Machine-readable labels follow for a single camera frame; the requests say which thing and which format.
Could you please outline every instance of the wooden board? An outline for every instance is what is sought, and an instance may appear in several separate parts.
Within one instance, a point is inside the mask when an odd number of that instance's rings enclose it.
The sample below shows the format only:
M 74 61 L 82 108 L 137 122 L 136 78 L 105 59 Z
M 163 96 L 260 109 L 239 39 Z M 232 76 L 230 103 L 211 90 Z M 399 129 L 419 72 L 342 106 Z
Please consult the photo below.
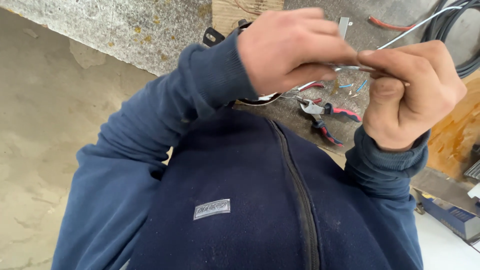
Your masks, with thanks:
M 480 142 L 480 71 L 463 79 L 467 95 L 432 128 L 427 166 L 465 181 L 463 172 L 472 164 L 470 151 Z
M 283 0 L 237 0 L 243 8 L 253 12 L 282 10 Z M 258 15 L 243 11 L 234 0 L 212 0 L 212 27 L 227 36 L 237 28 L 238 21 L 254 21 Z

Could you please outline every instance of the jacket sleeve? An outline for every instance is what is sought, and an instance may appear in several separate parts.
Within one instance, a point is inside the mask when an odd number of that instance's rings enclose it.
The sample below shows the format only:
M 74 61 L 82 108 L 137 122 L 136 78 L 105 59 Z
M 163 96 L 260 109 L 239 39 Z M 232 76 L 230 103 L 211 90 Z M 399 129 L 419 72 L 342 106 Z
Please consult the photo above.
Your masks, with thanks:
M 237 36 L 187 47 L 172 73 L 149 82 L 77 153 L 52 269 L 119 269 L 130 258 L 168 158 L 189 124 L 238 98 L 257 98 Z
M 430 131 L 420 136 L 412 148 L 403 153 L 382 152 L 363 126 L 355 132 L 355 146 L 346 152 L 345 172 L 354 179 L 397 232 L 404 248 L 422 269 L 420 245 L 413 210 L 415 198 L 410 194 L 410 178 L 422 170 L 428 158 Z

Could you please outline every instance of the zipper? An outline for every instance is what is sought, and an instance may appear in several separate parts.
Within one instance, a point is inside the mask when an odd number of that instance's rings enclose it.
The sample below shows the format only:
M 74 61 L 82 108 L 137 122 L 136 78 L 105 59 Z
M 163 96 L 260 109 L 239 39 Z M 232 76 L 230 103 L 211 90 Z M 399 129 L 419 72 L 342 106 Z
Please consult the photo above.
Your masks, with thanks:
M 308 237 L 307 240 L 307 247 L 309 248 L 309 259 L 310 259 L 310 269 L 312 270 L 319 270 L 320 269 L 320 255 L 318 252 L 318 241 L 317 241 L 317 230 L 315 227 L 315 222 L 313 221 L 313 214 L 312 208 L 310 206 L 310 199 L 305 191 L 305 187 L 303 186 L 303 181 L 300 179 L 298 174 L 297 168 L 293 165 L 292 158 L 290 156 L 290 151 L 288 150 L 287 139 L 285 135 L 280 131 L 277 124 L 272 121 L 268 120 L 270 124 L 273 126 L 275 131 L 278 133 L 280 138 L 280 146 L 282 148 L 282 154 L 287 163 L 287 167 L 290 170 L 290 173 L 293 178 L 293 182 L 297 188 L 297 191 L 300 195 L 301 199 L 301 211 L 305 213 L 306 216 L 306 225 L 308 227 Z

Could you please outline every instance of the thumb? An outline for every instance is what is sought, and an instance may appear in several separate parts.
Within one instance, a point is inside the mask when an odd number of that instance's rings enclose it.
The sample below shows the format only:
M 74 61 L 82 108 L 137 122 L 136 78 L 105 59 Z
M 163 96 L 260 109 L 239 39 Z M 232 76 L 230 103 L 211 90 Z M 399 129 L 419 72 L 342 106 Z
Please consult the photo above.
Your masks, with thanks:
M 329 66 L 318 63 L 302 64 L 285 75 L 284 83 L 292 89 L 311 81 L 335 80 L 336 72 Z
M 370 85 L 370 103 L 367 111 L 369 117 L 385 125 L 398 126 L 400 101 L 405 92 L 401 81 L 382 77 Z

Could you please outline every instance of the jacket logo patch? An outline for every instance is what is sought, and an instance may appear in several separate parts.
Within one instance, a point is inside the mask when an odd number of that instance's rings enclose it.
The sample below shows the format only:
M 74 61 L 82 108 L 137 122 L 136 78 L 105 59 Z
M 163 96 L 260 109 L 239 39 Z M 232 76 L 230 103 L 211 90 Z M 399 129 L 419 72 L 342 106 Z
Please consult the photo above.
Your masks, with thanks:
M 222 199 L 196 206 L 193 220 L 222 213 L 230 213 L 230 199 Z

